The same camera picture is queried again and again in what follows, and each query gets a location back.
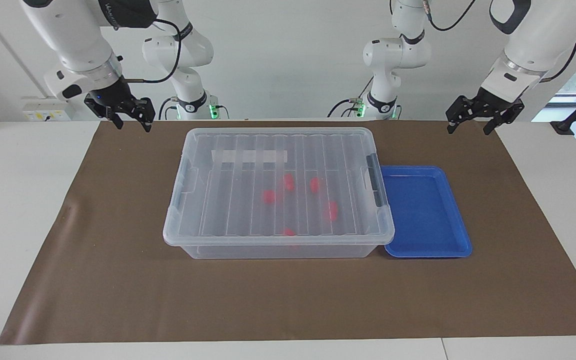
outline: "cable connector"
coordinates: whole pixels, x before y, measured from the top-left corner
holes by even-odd
[[[433,20],[433,16],[430,12],[430,2],[428,0],[422,0],[423,11],[425,12],[425,16],[428,18],[428,21]]]
[[[228,120],[230,120],[230,118],[231,118],[231,113],[230,113],[230,111],[228,111],[228,107],[225,107],[224,105],[215,105],[214,108],[215,108],[215,109],[224,109],[224,110],[226,110],[226,116],[228,116]]]

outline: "white wall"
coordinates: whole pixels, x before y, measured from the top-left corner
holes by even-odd
[[[469,0],[435,0],[434,20],[451,24]],[[403,119],[443,119],[460,94],[473,96],[506,36],[490,22],[489,0],[480,0],[460,25],[449,32],[427,30],[432,60],[425,68],[401,71]],[[205,87],[217,95],[234,118],[322,117],[337,101],[356,96],[370,78],[362,61],[364,45],[395,35],[387,0],[185,0],[195,28],[215,48],[214,61],[198,71]],[[23,66],[0,43],[0,120],[21,120],[22,97],[46,92],[43,73],[57,61],[25,18],[18,0],[0,0],[0,33]],[[162,73],[142,59],[143,39],[153,30],[104,28],[103,34],[130,78],[160,78]],[[37,89],[25,74],[43,85]],[[567,77],[524,96],[523,119],[532,119]],[[169,84],[132,85],[136,96],[150,96],[158,107],[173,95]],[[74,101],[83,119],[94,119],[80,99]]]

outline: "brown paper mat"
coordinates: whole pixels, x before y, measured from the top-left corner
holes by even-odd
[[[576,335],[576,271],[496,134],[365,126],[382,165],[441,167],[466,259],[193,260],[162,228],[186,133],[224,123],[101,123],[0,344]]]

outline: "white table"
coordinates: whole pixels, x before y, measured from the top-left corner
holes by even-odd
[[[0,332],[97,127],[0,123]],[[498,133],[576,268],[576,141],[547,123],[515,123]],[[576,358],[576,336],[0,346],[0,358],[11,357],[553,360]]]

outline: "red candy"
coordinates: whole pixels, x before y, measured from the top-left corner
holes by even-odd
[[[339,216],[339,207],[336,201],[331,201],[328,203],[328,208],[324,216],[329,221],[337,221],[337,218]]]
[[[295,191],[295,178],[292,173],[287,173],[283,176],[283,187],[288,192]]]
[[[266,204],[272,204],[272,203],[274,203],[276,197],[277,197],[277,196],[276,196],[275,192],[272,191],[272,190],[264,190],[264,191],[263,191],[262,198],[263,198],[263,202],[266,203]]]
[[[317,194],[320,191],[320,178],[313,177],[310,179],[310,191]]]

